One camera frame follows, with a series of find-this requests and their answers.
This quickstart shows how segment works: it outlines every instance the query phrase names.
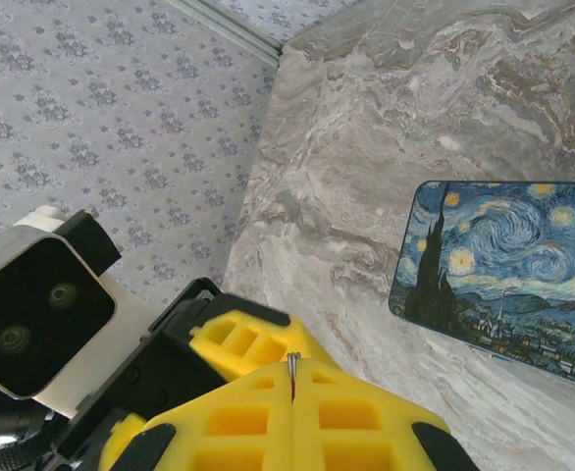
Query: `painting print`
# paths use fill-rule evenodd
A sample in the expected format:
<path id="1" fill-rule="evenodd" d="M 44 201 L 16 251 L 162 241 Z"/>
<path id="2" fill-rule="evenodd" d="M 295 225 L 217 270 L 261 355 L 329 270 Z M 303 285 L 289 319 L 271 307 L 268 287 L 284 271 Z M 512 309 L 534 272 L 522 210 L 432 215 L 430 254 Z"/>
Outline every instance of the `painting print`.
<path id="1" fill-rule="evenodd" d="M 575 381 L 575 183 L 423 184 L 390 310 Z"/>

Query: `cable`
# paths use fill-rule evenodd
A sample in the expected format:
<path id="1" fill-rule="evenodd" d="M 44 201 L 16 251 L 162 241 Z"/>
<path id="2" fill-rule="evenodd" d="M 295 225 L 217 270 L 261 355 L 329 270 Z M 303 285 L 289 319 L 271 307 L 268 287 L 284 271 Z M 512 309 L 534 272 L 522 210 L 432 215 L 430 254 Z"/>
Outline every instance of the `cable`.
<path id="1" fill-rule="evenodd" d="M 68 419 L 55 415 L 34 437 L 0 448 L 0 471 L 19 471 L 52 451 L 52 442 L 63 431 Z"/>

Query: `camera lens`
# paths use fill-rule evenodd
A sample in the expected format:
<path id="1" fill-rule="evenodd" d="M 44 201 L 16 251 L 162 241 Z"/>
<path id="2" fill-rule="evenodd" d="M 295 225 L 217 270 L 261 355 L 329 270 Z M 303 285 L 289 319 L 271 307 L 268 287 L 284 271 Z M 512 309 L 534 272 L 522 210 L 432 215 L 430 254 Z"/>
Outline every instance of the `camera lens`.
<path id="1" fill-rule="evenodd" d="M 50 291 L 49 302 L 53 309 L 67 309 L 74 304 L 78 290 L 74 285 L 63 283 L 56 285 Z"/>
<path id="2" fill-rule="evenodd" d="M 24 326 L 11 326 L 0 333 L 0 353 L 21 353 L 30 343 L 30 331 Z"/>

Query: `floral wallpaper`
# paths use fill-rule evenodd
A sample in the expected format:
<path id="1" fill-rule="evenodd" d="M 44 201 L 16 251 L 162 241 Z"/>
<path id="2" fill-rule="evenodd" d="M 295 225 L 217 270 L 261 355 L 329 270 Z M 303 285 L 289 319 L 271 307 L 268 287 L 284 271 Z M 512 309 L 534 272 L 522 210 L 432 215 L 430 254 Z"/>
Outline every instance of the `floral wallpaper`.
<path id="1" fill-rule="evenodd" d="M 359 0 L 215 0 L 270 36 L 286 42 Z"/>
<path id="2" fill-rule="evenodd" d="M 94 207 L 142 297 L 219 283 L 274 72 L 165 2 L 0 0 L 0 231 Z"/>

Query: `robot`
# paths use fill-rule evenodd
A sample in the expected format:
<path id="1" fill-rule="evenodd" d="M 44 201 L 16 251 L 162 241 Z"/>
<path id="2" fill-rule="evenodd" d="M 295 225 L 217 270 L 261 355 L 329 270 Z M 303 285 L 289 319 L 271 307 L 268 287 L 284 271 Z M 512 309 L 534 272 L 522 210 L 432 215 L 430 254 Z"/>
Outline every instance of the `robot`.
<path id="1" fill-rule="evenodd" d="M 293 315 L 198 279 L 162 313 L 93 212 L 0 234 L 0 471 L 477 470 L 446 423 L 344 373 Z"/>

